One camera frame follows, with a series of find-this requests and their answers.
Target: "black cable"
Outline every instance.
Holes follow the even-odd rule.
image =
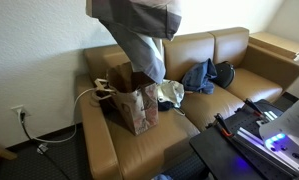
[[[20,113],[20,120],[21,120],[22,129],[25,132],[28,139],[30,140],[30,142],[32,142],[40,150],[40,152],[44,155],[44,157],[46,157],[66,177],[67,180],[70,180],[69,176],[56,164],[56,162],[53,161],[50,156],[48,156],[46,153],[44,153],[44,151],[29,136],[29,134],[26,130],[26,127],[25,127],[25,116],[26,116],[26,113],[24,113],[24,112]]]

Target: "black bag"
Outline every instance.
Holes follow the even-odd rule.
[[[217,77],[211,79],[212,82],[217,84],[222,88],[227,88],[235,77],[235,70],[232,64],[229,64],[228,61],[215,65],[217,71]]]

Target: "couch armrest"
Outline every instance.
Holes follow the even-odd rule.
[[[299,62],[249,44],[239,67],[279,84],[285,91],[299,77]]]
[[[88,75],[76,77],[78,95],[93,87]],[[90,94],[81,96],[77,106],[81,113],[91,174],[94,179],[122,179],[106,120],[101,108],[90,104]]]

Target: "power cord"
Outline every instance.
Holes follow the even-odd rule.
[[[19,119],[20,119],[20,122],[21,122],[21,126],[22,126],[22,129],[23,129],[23,131],[25,132],[25,134],[26,134],[26,136],[28,137],[28,139],[30,140],[30,142],[32,142],[36,147],[37,147],[37,149],[39,149],[40,150],[40,152],[41,152],[41,154],[42,155],[44,155],[44,157],[46,157],[60,172],[61,172],[61,174],[63,174],[63,176],[67,179],[67,180],[70,180],[70,178],[69,178],[69,176],[56,164],[56,162],[55,161],[53,161],[52,159],[51,159],[51,157],[50,156],[48,156],[48,154],[46,154],[41,148],[40,148],[40,146],[38,146],[35,142],[34,142],[34,140],[29,136],[29,134],[28,134],[28,132],[27,132],[27,130],[26,130],[26,128],[25,128],[25,116],[26,116],[26,113],[24,113],[24,112],[18,112],[18,117],[19,117]]]
[[[89,91],[93,91],[93,90],[95,90],[95,88],[87,89],[87,90],[85,90],[84,92],[82,92],[82,93],[76,98],[75,103],[74,103],[73,113],[75,112],[76,105],[77,105],[77,102],[78,102],[79,98],[80,98],[82,95],[84,95],[85,93],[87,93],[87,92],[89,92]],[[29,133],[28,133],[28,135],[29,135],[29,137],[31,137],[31,139],[34,139],[34,140],[37,140],[37,141],[40,141],[40,142],[44,142],[44,143],[62,143],[62,142],[65,142],[65,141],[68,141],[68,140],[72,139],[72,138],[76,135],[76,133],[77,133],[77,123],[76,123],[76,121],[75,121],[74,118],[73,118],[72,122],[73,122],[73,124],[74,124],[74,126],[75,126],[75,130],[74,130],[74,132],[73,132],[73,134],[72,134],[70,137],[68,137],[68,138],[66,138],[66,139],[63,139],[63,140],[50,141],[50,140],[44,140],[44,139],[39,139],[39,138],[36,138],[36,137],[32,137],[32,136],[29,135]]]

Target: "couch cushion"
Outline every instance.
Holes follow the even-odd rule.
[[[249,40],[249,30],[242,27],[210,31],[215,37],[214,64],[229,61],[235,67],[242,61]]]
[[[95,47],[84,50],[91,80],[104,78],[110,67],[130,61],[118,45]]]
[[[181,82],[193,65],[213,58],[214,38],[209,33],[177,36],[173,41],[163,41],[163,45],[166,79]]]
[[[246,69],[237,68],[235,72],[235,78],[227,90],[242,100],[246,98],[252,101],[266,99],[273,102],[282,93],[281,86]]]
[[[159,112],[159,124],[138,136],[129,131],[119,113],[106,118],[124,179],[154,177],[166,162],[192,151],[189,140],[199,134],[185,116],[172,109]]]
[[[203,131],[208,123],[215,120],[214,116],[217,113],[220,113],[223,118],[227,118],[243,104],[241,99],[215,85],[213,94],[185,94],[181,102],[181,109],[185,111],[188,119],[200,131]]]

